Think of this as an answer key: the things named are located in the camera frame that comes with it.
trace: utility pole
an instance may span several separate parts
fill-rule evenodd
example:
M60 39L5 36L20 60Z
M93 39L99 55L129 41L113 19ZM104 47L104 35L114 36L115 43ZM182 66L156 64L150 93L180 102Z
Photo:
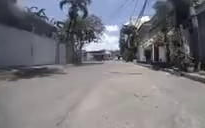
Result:
M194 0L190 0L190 16L191 16L191 24L192 24L192 36L193 40L193 57L195 61L195 71L199 71L201 69L201 42L200 42L200 34L199 34L199 24L198 18L196 15Z

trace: cloud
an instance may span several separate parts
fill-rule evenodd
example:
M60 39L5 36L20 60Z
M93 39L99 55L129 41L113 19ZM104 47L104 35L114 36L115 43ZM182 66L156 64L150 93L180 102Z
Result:
M106 30L99 43L91 43L85 47L87 51L118 50L119 49L118 25L106 25Z
M106 31L108 32L116 32L119 31L118 25L105 25Z
M150 20L149 16L143 16L139 21L137 20L137 17L133 17L131 21L126 22L125 25L131 24L131 25L138 25L140 27L143 23Z

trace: sky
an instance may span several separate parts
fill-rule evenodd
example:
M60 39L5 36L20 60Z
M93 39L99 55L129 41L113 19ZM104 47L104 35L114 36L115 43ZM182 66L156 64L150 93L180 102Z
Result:
M156 0L149 0L143 19L149 19L154 14L152 8ZM105 25L105 32L101 37L100 43L90 44L86 50L117 50L119 48L119 31L123 24L126 24L130 17L137 17L143 6L144 0L92 0L89 6L89 13L102 18ZM37 6L45 8L46 14L50 18L63 20L67 16L67 11L59 9L59 0L18 0L18 5Z

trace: potted plant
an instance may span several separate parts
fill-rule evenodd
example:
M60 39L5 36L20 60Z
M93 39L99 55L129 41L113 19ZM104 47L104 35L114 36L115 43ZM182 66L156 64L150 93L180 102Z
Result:
M191 57L186 57L183 63L186 72L194 72L195 64L193 63L193 59Z

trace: street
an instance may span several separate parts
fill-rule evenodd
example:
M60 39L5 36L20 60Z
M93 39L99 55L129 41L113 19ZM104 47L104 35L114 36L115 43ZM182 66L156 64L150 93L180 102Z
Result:
M205 84L115 61L65 70L0 81L7 127L205 128Z

